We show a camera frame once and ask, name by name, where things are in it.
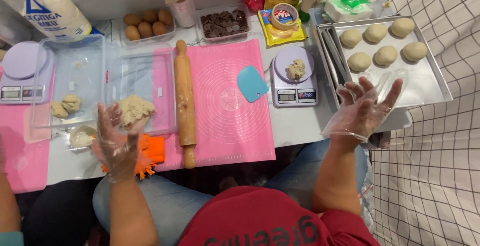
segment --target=rolling pin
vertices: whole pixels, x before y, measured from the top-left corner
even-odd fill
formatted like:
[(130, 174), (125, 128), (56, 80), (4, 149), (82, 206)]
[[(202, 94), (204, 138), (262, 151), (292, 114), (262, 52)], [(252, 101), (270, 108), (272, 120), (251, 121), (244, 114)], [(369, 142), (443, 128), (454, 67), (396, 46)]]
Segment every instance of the rolling pin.
[(187, 44), (177, 41), (177, 57), (174, 61), (177, 122), (180, 146), (183, 147), (183, 163), (187, 169), (195, 168), (194, 153), (197, 145), (197, 119), (195, 117), (194, 87)]

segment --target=gloved hand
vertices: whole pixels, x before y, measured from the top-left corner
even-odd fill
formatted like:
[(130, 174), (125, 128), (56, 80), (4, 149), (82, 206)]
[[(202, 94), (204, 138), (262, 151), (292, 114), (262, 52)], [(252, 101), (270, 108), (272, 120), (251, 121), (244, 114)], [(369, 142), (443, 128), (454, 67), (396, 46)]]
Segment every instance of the gloved hand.
[(387, 78), (374, 87), (367, 77), (360, 77), (359, 84), (345, 83), (337, 89), (343, 98), (340, 111), (335, 113), (321, 134), (330, 134), (333, 142), (352, 144), (357, 146), (368, 138), (382, 124), (394, 108), (398, 98), (403, 92), (405, 72), (395, 72), (391, 90), (386, 94), (385, 100), (378, 102), (378, 95), (387, 85)]
[(3, 148), (3, 139), (0, 134), (0, 174), (6, 173), (5, 170), (5, 150)]
[(111, 182), (121, 182), (135, 177), (135, 164), (138, 157), (138, 136), (140, 130), (134, 128), (128, 132), (127, 140), (121, 135), (116, 126), (120, 124), (121, 111), (118, 103), (105, 109), (98, 104), (98, 136), (92, 145), (100, 147), (101, 153), (95, 153), (97, 158), (108, 168)]

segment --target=flour bag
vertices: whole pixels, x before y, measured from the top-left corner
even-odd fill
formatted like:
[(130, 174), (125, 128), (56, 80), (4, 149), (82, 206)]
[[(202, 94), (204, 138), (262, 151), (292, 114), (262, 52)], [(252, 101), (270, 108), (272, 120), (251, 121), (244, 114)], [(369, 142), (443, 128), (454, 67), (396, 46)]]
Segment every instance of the flour bag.
[(99, 34), (72, 0), (4, 0), (49, 38)]

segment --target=red shirt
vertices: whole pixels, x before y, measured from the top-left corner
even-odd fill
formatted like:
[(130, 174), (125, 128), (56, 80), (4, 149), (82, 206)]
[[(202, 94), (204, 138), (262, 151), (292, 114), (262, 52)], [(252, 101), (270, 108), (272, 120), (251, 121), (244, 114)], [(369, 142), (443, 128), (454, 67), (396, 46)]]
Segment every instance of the red shirt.
[(321, 218), (288, 195), (241, 186), (208, 201), (179, 246), (379, 245), (360, 216), (328, 210)]

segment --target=masking tape roll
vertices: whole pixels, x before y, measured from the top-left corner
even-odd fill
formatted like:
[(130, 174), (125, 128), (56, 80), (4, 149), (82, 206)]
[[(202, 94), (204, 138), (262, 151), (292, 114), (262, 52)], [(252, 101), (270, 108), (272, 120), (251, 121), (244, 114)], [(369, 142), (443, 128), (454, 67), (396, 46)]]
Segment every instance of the masking tape roll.
[[(285, 10), (286, 12), (288, 12), (292, 17), (293, 21), (289, 24), (285, 24), (279, 21), (279, 19), (275, 17), (275, 12), (279, 10)], [(276, 6), (274, 6), (272, 9), (272, 14), (273, 15), (270, 18), (271, 19), (270, 21), (272, 22), (273, 27), (277, 28), (278, 30), (283, 30), (283, 31), (290, 30), (297, 24), (297, 21), (299, 20), (298, 10), (294, 6), (288, 3), (279, 3)]]

